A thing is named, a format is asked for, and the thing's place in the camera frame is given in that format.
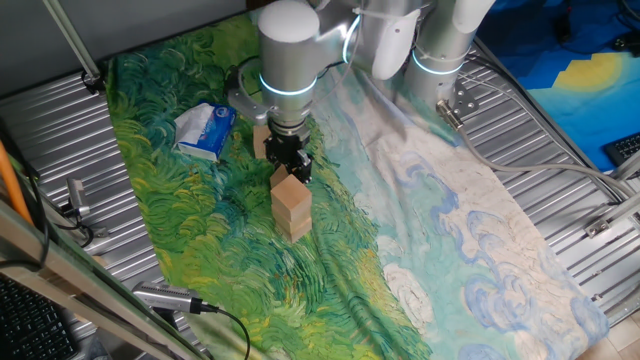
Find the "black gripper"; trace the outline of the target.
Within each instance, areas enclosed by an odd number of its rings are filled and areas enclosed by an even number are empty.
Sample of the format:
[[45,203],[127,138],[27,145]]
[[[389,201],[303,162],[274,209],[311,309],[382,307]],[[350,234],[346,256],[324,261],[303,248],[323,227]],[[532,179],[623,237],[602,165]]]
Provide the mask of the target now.
[[302,183],[309,183],[312,179],[313,156],[304,150],[309,138],[309,134],[289,136],[273,132],[264,141],[266,158],[275,170],[280,165],[287,169],[295,169],[296,178]]

